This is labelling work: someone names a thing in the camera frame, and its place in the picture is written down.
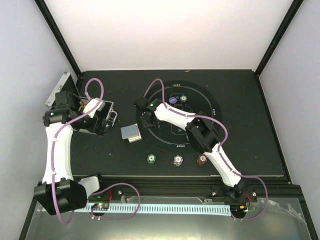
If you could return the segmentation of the purple round button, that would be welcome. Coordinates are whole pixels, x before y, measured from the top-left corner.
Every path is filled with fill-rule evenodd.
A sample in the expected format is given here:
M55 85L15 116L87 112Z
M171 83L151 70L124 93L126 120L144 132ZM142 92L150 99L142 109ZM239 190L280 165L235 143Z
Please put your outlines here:
M168 102L172 105L176 104L178 102L177 98L176 97L170 97Z

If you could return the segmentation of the green poker chip stack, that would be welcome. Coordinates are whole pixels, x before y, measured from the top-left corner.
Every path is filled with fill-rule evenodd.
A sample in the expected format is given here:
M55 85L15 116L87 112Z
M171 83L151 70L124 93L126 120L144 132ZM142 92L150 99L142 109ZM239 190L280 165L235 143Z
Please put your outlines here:
M149 164L154 164L155 161L156 161L156 156L155 156L154 154L149 154L149 155L147 156L147 162L148 162Z

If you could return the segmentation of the blue white poker chip stack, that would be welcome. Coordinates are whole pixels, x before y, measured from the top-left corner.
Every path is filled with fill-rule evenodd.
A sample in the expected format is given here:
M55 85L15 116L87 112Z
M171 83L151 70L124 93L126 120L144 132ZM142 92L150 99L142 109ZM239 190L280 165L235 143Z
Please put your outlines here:
M181 164L183 163L183 158L182 158L182 156L180 156L180 155L176 155L174 158L173 158L173 164L175 165L175 166L180 166Z

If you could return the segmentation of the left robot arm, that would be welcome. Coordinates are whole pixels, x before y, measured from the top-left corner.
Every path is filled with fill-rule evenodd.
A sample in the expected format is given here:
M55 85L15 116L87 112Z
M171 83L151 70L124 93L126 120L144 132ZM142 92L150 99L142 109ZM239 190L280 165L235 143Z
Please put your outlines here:
M102 136L114 125L114 103L99 98L85 99L69 91L55 93L50 110L42 120L47 136L47 162L34 198L51 215L83 208L92 195L103 199L108 192L95 174L74 181L71 169L71 141L74 132Z

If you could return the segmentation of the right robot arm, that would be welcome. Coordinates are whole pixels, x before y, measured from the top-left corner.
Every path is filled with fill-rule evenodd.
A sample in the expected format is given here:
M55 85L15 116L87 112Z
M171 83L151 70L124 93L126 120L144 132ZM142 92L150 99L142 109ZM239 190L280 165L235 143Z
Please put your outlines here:
M133 105L141 112L140 119L144 128L167 122L184 130L191 147L204 155L218 171L227 188L226 196L231 201L238 202L246 195L246 183L242 174L224 152L224 142L218 139L218 131L214 126L214 123L218 123L217 120L206 115L182 111L160 99L150 102L144 96L139 96Z

